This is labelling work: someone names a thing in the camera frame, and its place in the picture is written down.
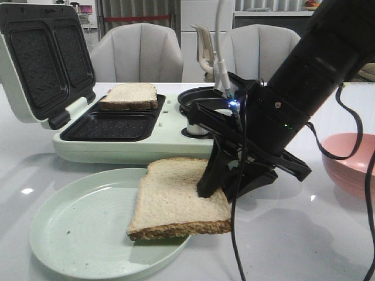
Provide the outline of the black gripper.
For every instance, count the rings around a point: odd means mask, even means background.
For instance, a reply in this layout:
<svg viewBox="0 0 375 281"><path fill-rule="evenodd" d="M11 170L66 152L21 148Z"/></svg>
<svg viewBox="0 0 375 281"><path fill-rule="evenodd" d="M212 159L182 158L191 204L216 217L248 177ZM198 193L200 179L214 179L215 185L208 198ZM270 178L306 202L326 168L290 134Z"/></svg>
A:
<svg viewBox="0 0 375 281"><path fill-rule="evenodd" d="M224 108L211 110L194 103L186 114L191 125L201 126L213 138L208 164L196 186L198 196L211 197L224 182L223 191L231 203L238 177L240 198L272 184L278 177L275 168L303 181L311 169L285 148L309 121L310 113L271 84L234 73L229 79L235 88L231 96L214 89L224 98Z"/></svg>

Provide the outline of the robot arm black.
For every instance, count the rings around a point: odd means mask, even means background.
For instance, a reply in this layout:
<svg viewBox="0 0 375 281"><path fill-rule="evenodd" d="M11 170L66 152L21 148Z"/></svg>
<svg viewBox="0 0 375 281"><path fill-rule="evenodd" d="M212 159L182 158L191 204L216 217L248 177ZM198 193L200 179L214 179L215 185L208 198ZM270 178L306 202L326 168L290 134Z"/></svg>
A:
<svg viewBox="0 0 375 281"><path fill-rule="evenodd" d="M237 89L223 93L226 116L198 102L190 124L213 134L213 148L197 193L223 190L228 200L271 184L280 168L298 180L311 169L286 151L326 99L374 58L374 2L323 1L306 32L266 85L230 75Z"/></svg>

